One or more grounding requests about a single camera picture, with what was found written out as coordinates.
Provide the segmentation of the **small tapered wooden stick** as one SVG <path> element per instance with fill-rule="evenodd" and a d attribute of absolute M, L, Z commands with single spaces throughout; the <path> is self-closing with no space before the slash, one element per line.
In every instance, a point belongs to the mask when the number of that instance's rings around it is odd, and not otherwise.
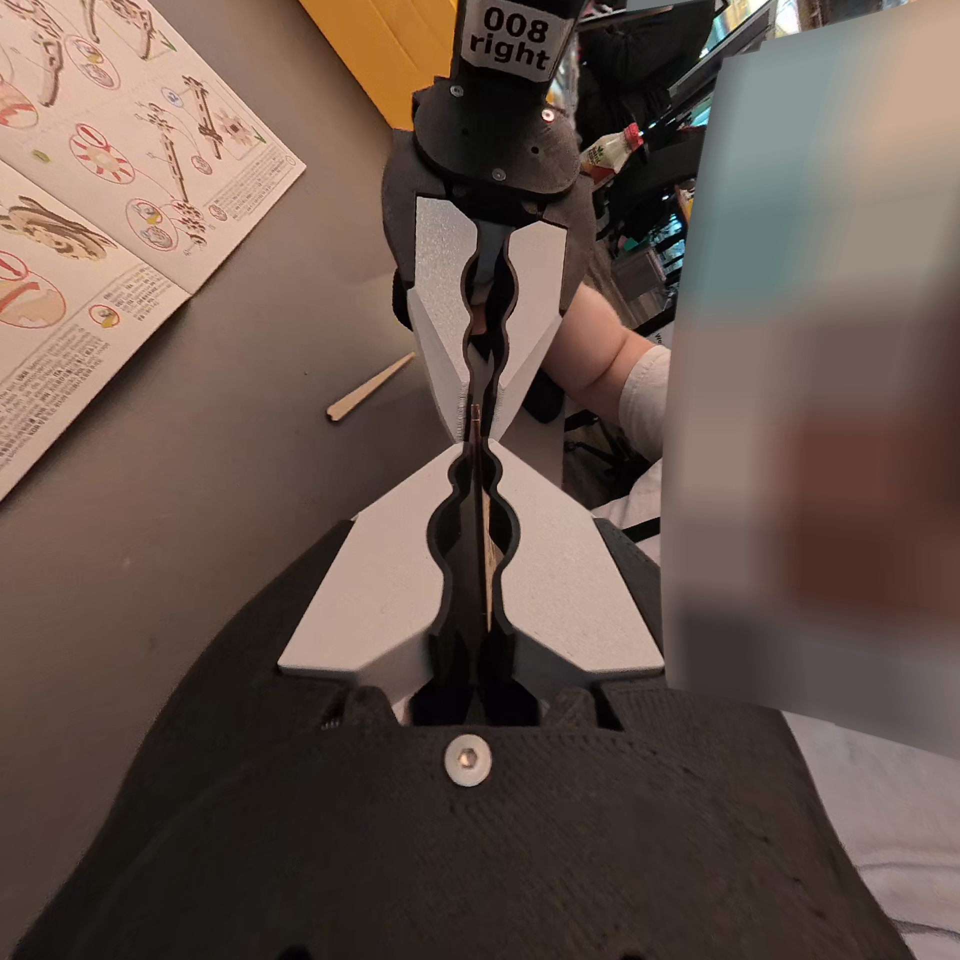
<path fill-rule="evenodd" d="M 378 373 L 366 379 L 366 381 L 355 387 L 349 393 L 330 404 L 325 411 L 326 418 L 333 424 L 341 422 L 410 364 L 415 356 L 414 351 L 403 355 L 390 364 L 390 366 L 378 371 Z"/>

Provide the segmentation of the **black office chair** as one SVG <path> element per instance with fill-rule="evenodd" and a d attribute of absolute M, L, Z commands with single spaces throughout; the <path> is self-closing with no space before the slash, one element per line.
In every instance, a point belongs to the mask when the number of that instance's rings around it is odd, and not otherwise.
<path fill-rule="evenodd" d="M 561 487 L 590 509 L 627 496 L 653 466 L 623 431 L 587 410 L 563 422 Z"/>

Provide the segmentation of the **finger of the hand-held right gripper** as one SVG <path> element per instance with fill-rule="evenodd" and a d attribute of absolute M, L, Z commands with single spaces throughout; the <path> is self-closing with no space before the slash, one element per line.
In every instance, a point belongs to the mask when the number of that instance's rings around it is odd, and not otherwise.
<path fill-rule="evenodd" d="M 538 221 L 506 238 L 488 324 L 493 372 L 484 400 L 484 429 L 500 441 L 519 412 L 561 321 L 567 232 Z"/>
<path fill-rule="evenodd" d="M 445 198 L 417 197 L 414 285 L 407 307 L 431 394 L 452 442 L 467 431 L 472 373 L 465 342 L 472 313 L 464 277 L 478 251 L 478 228 Z"/>

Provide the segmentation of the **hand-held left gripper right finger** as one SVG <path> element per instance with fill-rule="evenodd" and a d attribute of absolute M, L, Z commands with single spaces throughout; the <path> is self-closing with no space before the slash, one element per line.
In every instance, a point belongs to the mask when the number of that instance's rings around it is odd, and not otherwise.
<path fill-rule="evenodd" d="M 496 440 L 496 493 L 518 534 L 500 575 L 513 677 L 544 704 L 561 690 L 663 673 L 665 661 L 593 515 Z"/>

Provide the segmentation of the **printed instruction booklet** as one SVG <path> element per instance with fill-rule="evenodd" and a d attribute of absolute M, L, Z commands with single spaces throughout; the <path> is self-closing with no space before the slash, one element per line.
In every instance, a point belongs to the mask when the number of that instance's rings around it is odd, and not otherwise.
<path fill-rule="evenodd" d="M 1 3 L 3 498 L 305 169 L 152 3 Z"/>

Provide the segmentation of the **computer monitor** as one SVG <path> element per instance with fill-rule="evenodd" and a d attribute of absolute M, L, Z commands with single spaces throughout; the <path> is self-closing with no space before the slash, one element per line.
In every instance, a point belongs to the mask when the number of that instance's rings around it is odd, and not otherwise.
<path fill-rule="evenodd" d="M 673 84 L 669 88 L 670 110 L 666 117 L 682 116 L 704 101 L 714 91 L 721 67 L 727 59 L 755 52 L 764 41 L 772 38 L 777 7 L 777 1 L 764 2 Z"/>

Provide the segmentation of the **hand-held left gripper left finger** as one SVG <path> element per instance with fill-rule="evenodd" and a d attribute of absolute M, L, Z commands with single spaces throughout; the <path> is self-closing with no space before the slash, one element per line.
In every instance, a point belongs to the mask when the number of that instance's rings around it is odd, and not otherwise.
<path fill-rule="evenodd" d="M 409 701 L 431 678 L 426 638 L 444 586 L 427 527 L 462 452 L 452 444 L 354 516 L 278 659 L 282 674 L 376 687 L 409 723 Z"/>

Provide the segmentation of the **person's right forearm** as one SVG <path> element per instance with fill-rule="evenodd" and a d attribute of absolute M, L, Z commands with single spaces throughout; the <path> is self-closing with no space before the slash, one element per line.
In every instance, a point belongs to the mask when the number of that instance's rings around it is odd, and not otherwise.
<path fill-rule="evenodd" d="M 625 327 L 582 285 L 563 316 L 542 370 L 576 404 L 618 426 L 662 427 L 671 351 Z"/>

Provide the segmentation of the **juice bottle with red cap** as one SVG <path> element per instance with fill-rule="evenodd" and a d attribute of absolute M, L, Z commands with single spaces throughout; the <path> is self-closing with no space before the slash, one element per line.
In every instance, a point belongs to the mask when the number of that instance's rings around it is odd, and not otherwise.
<path fill-rule="evenodd" d="M 643 147 L 642 131 L 637 123 L 631 123 L 602 135 L 584 149 L 580 154 L 581 172 L 589 177 L 592 191 L 606 186 Z"/>

